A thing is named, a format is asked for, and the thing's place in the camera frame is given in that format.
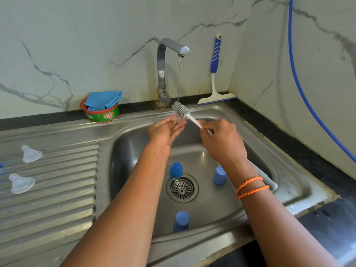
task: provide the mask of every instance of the hand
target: hand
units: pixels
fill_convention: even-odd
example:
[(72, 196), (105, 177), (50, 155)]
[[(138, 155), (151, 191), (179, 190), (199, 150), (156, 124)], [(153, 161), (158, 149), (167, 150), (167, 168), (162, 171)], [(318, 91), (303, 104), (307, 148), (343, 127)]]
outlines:
[(225, 119), (212, 122), (198, 121), (203, 129), (200, 136), (210, 156), (225, 170), (234, 186), (238, 187), (246, 179), (257, 176), (256, 169), (247, 160), (247, 152), (243, 139), (236, 126)]
[(148, 128), (149, 141), (161, 148), (168, 148), (170, 153), (172, 142), (184, 130), (186, 123), (185, 119), (178, 122), (176, 115), (169, 116)]

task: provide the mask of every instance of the sink drain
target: sink drain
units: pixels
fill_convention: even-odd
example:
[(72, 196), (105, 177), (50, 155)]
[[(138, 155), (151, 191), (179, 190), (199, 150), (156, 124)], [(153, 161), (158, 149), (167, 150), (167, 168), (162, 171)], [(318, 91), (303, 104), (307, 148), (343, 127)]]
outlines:
[(171, 199), (179, 203), (191, 202), (198, 195), (199, 187), (196, 180), (183, 174), (178, 179), (170, 178), (167, 183), (167, 193)]

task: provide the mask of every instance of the blue object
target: blue object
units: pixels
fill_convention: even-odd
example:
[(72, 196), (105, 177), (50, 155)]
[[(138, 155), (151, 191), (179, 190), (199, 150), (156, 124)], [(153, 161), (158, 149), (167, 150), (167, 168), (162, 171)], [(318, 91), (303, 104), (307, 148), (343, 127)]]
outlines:
[(222, 166), (218, 166), (214, 173), (214, 178), (212, 179), (215, 184), (223, 185), (226, 183), (227, 175)]
[(88, 111), (100, 111), (114, 107), (122, 96), (122, 91), (92, 92), (84, 105)]
[(179, 178), (183, 175), (183, 167), (180, 163), (175, 162), (172, 164), (169, 174), (172, 178)]
[(288, 48), (289, 48), (289, 59), (291, 61), (291, 71), (293, 73), (294, 80), (296, 82), (296, 86), (302, 97), (306, 107), (309, 109), (310, 113), (313, 115), (315, 120), (320, 124), (320, 126), (326, 131), (326, 133), (330, 136), (330, 138), (335, 141), (335, 143), (356, 163), (355, 155), (350, 152), (342, 143), (341, 141), (327, 128), (327, 126), (323, 123), (323, 121), (319, 118), (316, 114), (312, 106), (310, 105), (308, 99), (306, 98), (301, 85), (299, 83), (298, 76), (296, 74), (296, 67), (294, 65), (294, 58), (293, 58), (293, 48), (291, 44), (291, 23), (292, 23), (292, 15), (293, 15), (293, 0), (289, 0), (289, 14), (288, 14)]
[(176, 214), (176, 219), (173, 224), (173, 231), (176, 233), (177, 231), (189, 229), (189, 221), (189, 214), (186, 211), (179, 211)]
[(217, 72), (217, 67), (219, 65), (220, 45), (221, 45), (221, 36), (217, 35), (215, 37), (215, 49), (211, 61), (211, 68), (210, 68), (211, 73)]

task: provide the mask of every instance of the faucet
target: faucet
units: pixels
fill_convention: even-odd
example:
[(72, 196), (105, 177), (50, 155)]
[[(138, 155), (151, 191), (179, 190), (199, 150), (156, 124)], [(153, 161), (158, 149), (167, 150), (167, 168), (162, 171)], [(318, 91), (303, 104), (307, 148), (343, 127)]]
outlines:
[(166, 90), (166, 75), (164, 67), (164, 57), (166, 55), (166, 48), (170, 48), (178, 53), (178, 56), (186, 56), (190, 53), (188, 47), (179, 44), (176, 41), (171, 40), (170, 38), (164, 38), (158, 42), (157, 48), (157, 75), (158, 75), (158, 104), (161, 106), (167, 106), (171, 102), (171, 97)]

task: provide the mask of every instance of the running water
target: running water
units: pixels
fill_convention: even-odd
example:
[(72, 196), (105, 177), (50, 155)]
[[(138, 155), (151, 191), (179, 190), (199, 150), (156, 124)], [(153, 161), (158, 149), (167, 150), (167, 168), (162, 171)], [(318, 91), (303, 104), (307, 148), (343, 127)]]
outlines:
[(179, 56), (179, 73), (178, 73), (178, 96), (177, 96), (177, 102), (179, 102), (180, 72), (182, 71), (182, 60), (183, 60), (183, 56)]

